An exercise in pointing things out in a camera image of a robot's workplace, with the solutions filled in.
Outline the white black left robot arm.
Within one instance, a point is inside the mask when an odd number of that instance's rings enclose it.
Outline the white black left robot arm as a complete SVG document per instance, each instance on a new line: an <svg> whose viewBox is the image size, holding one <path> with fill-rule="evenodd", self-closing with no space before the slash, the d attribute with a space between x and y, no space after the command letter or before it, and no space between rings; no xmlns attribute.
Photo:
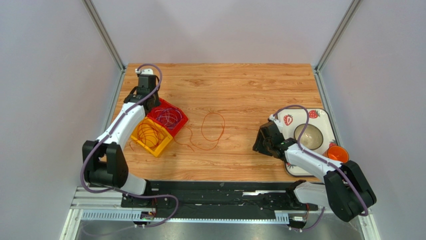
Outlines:
<svg viewBox="0 0 426 240"><path fill-rule="evenodd" d="M138 84L124 99L118 116L96 140L87 140L83 144L80 182L88 192L97 194L115 190L138 198L144 197L149 189L148 180L129 172L123 149L137 125L161 104L158 91L163 76L155 75L154 69L160 70L152 63L135 69ZM90 189L88 184L102 189Z"/></svg>

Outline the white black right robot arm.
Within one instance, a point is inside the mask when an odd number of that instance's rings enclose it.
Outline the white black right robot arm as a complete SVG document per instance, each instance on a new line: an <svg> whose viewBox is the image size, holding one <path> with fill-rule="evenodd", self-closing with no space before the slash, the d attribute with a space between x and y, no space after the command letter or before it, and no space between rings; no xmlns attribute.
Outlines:
<svg viewBox="0 0 426 240"><path fill-rule="evenodd" d="M304 169L321 183L300 180L287 192L294 202L329 208L342 221L368 215L377 197L361 167L354 161L341 162L316 153L296 139L285 138L277 119L259 127L253 151Z"/></svg>

